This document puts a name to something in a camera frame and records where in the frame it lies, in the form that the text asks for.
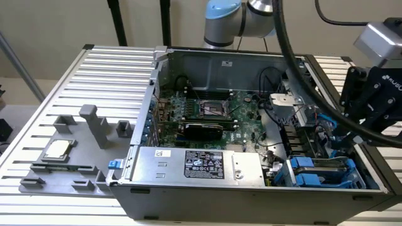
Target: power supply label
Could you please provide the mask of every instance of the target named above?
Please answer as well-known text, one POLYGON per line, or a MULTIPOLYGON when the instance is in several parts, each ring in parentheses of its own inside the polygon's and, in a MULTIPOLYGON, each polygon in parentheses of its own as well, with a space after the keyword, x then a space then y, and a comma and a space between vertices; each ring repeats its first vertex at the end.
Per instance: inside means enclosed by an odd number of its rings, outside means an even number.
POLYGON ((186 151, 184 176, 187 178, 224 179, 223 153, 186 151))

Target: black stand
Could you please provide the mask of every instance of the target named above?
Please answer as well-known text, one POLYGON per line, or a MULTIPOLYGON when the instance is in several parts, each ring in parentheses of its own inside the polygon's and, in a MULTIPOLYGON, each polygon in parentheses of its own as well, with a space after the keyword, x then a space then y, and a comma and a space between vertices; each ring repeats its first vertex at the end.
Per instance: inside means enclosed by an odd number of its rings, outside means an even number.
POLYGON ((160 5, 160 20, 162 20, 162 34, 163 34, 163 45, 171 46, 171 35, 170 35, 170 0, 159 0, 160 5))
POLYGON ((107 0, 107 4, 108 4, 108 7, 110 7, 111 13, 112 13, 115 30, 116 30, 118 40, 119 40, 119 46, 127 46, 127 39, 126 39, 126 32, 124 32, 124 26, 123 26, 119 0, 107 0))

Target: black hose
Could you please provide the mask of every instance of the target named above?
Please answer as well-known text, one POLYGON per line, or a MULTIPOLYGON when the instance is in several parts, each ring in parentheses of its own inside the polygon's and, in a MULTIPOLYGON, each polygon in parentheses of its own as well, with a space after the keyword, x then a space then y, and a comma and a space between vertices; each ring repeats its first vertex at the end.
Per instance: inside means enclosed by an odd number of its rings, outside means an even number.
POLYGON ((327 116, 330 116, 342 126, 349 128, 351 132, 357 133, 363 138, 370 139, 383 145, 402 148, 402 141, 399 139, 395 139, 390 136, 385 136, 381 133, 373 132, 370 129, 357 124, 349 118, 343 117, 343 115, 327 104, 325 99, 317 94, 311 86, 307 85, 307 83, 303 80, 303 75, 299 71, 295 54, 288 42, 286 23, 283 17, 282 0, 272 0, 272 6, 274 6, 274 22, 275 22, 278 42, 279 42, 279 46, 280 46, 280 50, 282 50, 282 54, 286 60, 288 70, 294 75, 294 77, 296 78, 305 92, 307 93, 307 95, 310 96, 310 98, 313 99, 318 107, 327 114, 327 116))
POLYGON ((317 9, 317 13, 319 15, 319 18, 329 24, 331 25, 338 25, 338 26, 366 26, 369 22, 349 22, 349 21, 335 21, 335 20, 330 20, 326 18, 325 14, 321 11, 321 7, 319 7, 319 0, 315 0, 315 9, 317 9))

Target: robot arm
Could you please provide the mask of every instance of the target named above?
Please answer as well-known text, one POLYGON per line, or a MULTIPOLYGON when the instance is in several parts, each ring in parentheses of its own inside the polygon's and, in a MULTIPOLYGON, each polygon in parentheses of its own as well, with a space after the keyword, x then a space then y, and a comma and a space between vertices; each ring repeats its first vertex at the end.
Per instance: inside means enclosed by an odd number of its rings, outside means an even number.
POLYGON ((274 29, 271 0, 210 0, 204 48, 232 49, 235 36, 263 38, 274 29))

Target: beige wall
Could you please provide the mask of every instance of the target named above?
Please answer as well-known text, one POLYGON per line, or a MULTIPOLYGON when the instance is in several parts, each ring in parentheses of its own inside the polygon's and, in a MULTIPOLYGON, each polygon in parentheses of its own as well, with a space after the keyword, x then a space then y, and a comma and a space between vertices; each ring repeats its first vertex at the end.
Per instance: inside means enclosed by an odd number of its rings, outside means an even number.
MULTIPOLYGON (((172 45, 200 47, 207 0, 171 0, 172 45)), ((314 0, 284 0, 286 25, 294 51, 369 60, 353 47, 361 27, 331 26, 319 20, 314 0)), ((382 21, 402 16, 401 0, 321 0, 335 20, 382 21)), ((162 44, 159 0, 120 0, 128 44, 162 44)), ((85 43, 116 45, 106 0, 0 0, 0 30, 35 78, 59 79, 85 43)), ((267 38, 278 52, 275 36, 267 38)), ((263 41, 243 38, 240 49, 263 51, 263 41)), ((17 77, 0 53, 0 76, 17 77)))

